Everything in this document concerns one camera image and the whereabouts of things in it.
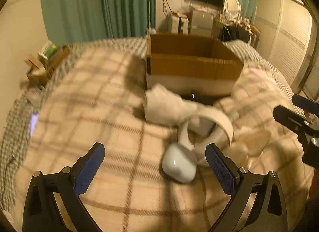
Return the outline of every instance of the beige blanket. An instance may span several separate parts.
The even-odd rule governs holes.
[[[104,144],[105,159],[80,199],[103,231],[199,232],[211,227],[229,196],[209,168],[198,168],[191,184],[177,184],[162,173],[161,157],[176,141],[176,130],[145,123],[145,88],[143,60],[107,48],[82,55],[42,108],[18,171],[11,211],[18,228],[32,173],[72,166],[95,142]],[[270,70],[250,62],[232,96],[216,106],[228,115],[239,112],[235,130],[248,126],[271,132],[260,163],[251,172],[278,173],[291,228],[302,215],[313,170],[301,161],[296,135],[272,118],[278,104],[292,108]],[[65,210],[62,216],[67,219]]]

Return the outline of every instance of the open cardboard box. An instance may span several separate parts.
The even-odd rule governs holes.
[[[35,63],[34,59],[33,59],[33,64],[35,66],[31,67],[28,70],[28,72],[27,72],[28,79],[30,80],[30,82],[32,84],[40,84],[42,86],[46,86],[47,82],[50,80],[54,70],[59,66],[59,64],[63,61],[63,59],[65,59],[69,54],[70,54],[70,49],[67,46],[63,47],[61,52],[53,55],[54,58],[52,58],[50,65],[48,66],[46,71],[43,74],[40,74],[40,75],[33,75],[32,74],[34,69],[36,69],[36,68],[39,69],[39,67],[37,67],[38,63]]]
[[[179,95],[226,96],[243,62],[211,36],[154,34],[147,47],[147,88],[160,83]]]

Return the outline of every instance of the white closet door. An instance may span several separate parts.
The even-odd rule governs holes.
[[[302,5],[283,0],[279,31],[269,56],[271,62],[291,85],[305,58],[312,18]]]
[[[260,30],[261,35],[256,50],[268,60],[277,25],[280,22],[281,0],[258,0],[254,25]]]

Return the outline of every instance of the bolt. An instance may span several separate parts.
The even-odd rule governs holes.
[[[242,172],[243,174],[248,173],[248,169],[246,167],[240,167],[239,168],[240,172]]]
[[[277,176],[277,174],[276,174],[274,171],[270,171],[270,175],[271,175],[272,177],[276,177],[276,176]]]
[[[314,137],[311,139],[311,142],[312,144],[317,145],[317,140]]]
[[[34,173],[33,173],[33,176],[34,177],[38,177],[40,175],[40,171],[35,171]]]
[[[64,167],[63,169],[62,169],[62,173],[64,173],[64,174],[68,174],[69,172],[71,171],[71,168],[70,167]]]

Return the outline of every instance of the bed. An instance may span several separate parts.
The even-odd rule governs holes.
[[[272,109],[281,104],[303,112],[293,106],[283,75],[254,48],[241,41],[225,45],[245,65],[232,95],[214,105],[229,116],[239,113],[235,130],[247,126],[271,133],[251,172],[278,173],[292,228],[303,213],[313,169],[303,164],[296,135],[274,121]],[[39,103],[30,106],[22,95],[8,115],[0,150],[0,208],[10,211],[21,231],[33,172],[72,166],[101,142],[105,159],[80,198],[103,231],[207,231],[230,198],[209,168],[198,167],[191,184],[175,183],[162,173],[162,154],[176,141],[177,130],[145,122],[146,39],[100,40],[70,48],[71,55],[56,70]],[[30,138],[35,112],[39,120]],[[61,214],[68,219],[65,210]]]

